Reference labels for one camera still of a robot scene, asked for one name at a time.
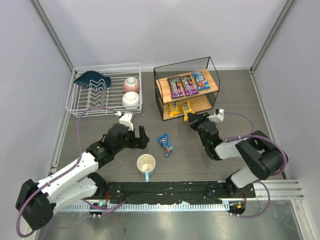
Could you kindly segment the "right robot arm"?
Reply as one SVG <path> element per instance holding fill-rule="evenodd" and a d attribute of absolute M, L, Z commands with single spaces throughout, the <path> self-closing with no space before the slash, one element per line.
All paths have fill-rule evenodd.
<path fill-rule="evenodd" d="M 262 131 L 223 140 L 216 123 L 224 120 L 225 112 L 217 109 L 213 115 L 188 113 L 189 126 L 198 133 L 207 156 L 215 161 L 242 158 L 245 166 L 225 180 L 226 192 L 234 196 L 248 185 L 281 175 L 289 161 L 287 154 Z"/>

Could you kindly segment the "twisted blue candy bag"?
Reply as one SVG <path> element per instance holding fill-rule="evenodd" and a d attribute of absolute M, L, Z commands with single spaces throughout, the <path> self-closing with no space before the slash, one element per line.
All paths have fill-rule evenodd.
<path fill-rule="evenodd" d="M 172 151 L 174 149 L 174 147 L 171 146 L 171 144 L 169 142 L 168 134 L 165 133 L 163 136 L 159 137 L 157 139 L 157 142 L 164 148 L 165 156 L 168 157 L 172 153 Z"/>

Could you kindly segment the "purple candy bag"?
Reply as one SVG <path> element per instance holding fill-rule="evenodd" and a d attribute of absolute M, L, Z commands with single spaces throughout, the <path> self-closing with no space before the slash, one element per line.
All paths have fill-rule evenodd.
<path fill-rule="evenodd" d="M 197 91 L 195 85 L 193 84 L 191 76 L 188 75 L 182 75 L 179 77 L 181 84 L 184 88 L 184 93 L 186 96 L 193 96 L 197 95 L 199 92 Z"/>
<path fill-rule="evenodd" d="M 178 76 L 168 77 L 167 82 L 170 87 L 170 94 L 172 99 L 184 97 L 184 92 L 181 87 L 180 78 Z"/>

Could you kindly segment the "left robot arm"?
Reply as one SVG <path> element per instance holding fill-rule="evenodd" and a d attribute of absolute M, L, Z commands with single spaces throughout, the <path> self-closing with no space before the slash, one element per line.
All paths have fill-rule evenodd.
<path fill-rule="evenodd" d="M 20 220 L 35 231 L 44 227 L 64 207 L 85 198 L 101 198 L 107 192 L 106 180 L 97 170 L 114 160 L 125 148 L 145 149 L 150 139 L 139 126 L 139 137 L 129 127 L 116 123 L 103 137 L 92 143 L 79 157 L 56 173 L 34 182 L 25 181 L 15 207 L 18 210 L 16 231 L 20 237 Z"/>

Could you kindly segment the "yellow candy bag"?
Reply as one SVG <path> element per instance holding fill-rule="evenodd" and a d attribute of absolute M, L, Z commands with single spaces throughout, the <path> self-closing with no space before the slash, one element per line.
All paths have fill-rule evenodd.
<path fill-rule="evenodd" d="M 168 116 L 170 118 L 181 114 L 181 111 L 176 101 L 169 102 L 167 104 L 167 107 L 168 107 Z"/>
<path fill-rule="evenodd" d="M 186 122 L 188 120 L 188 114 L 194 114 L 195 112 L 192 110 L 191 108 L 191 103 L 189 100 L 187 100 L 186 102 L 184 102 L 181 106 L 181 110 L 183 112 L 183 120 Z"/>

